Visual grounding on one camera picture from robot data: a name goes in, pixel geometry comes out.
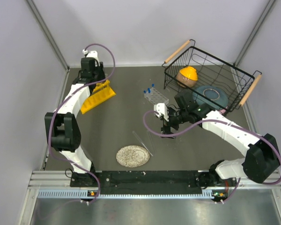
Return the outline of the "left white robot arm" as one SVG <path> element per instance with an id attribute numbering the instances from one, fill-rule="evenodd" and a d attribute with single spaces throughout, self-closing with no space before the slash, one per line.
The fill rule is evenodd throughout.
<path id="1" fill-rule="evenodd" d="M 92 172 L 91 160 L 81 147 L 81 132 L 76 120 L 85 100 L 90 97 L 98 81 L 105 79 L 103 63 L 97 56 L 86 56 L 81 59 L 81 70 L 73 80 L 71 88 L 61 106 L 44 117 L 47 142 L 73 167 L 74 180 L 92 186 L 97 175 Z"/>

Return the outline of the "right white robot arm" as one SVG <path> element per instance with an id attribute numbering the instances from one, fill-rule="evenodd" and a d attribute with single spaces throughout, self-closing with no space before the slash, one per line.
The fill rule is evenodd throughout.
<path id="1" fill-rule="evenodd" d="M 178 130 L 183 123 L 198 123 L 203 129 L 219 136 L 235 147 L 243 158 L 220 160 L 210 167 L 209 180 L 221 185 L 226 179 L 247 177 L 262 184 L 281 165 L 277 156 L 276 139 L 266 134 L 247 133 L 244 129 L 225 118 L 218 110 L 207 103 L 198 104 L 188 90 L 175 96 L 177 109 L 158 103 L 154 106 L 156 116 L 161 118 L 161 132 L 173 137 L 171 129 Z"/>

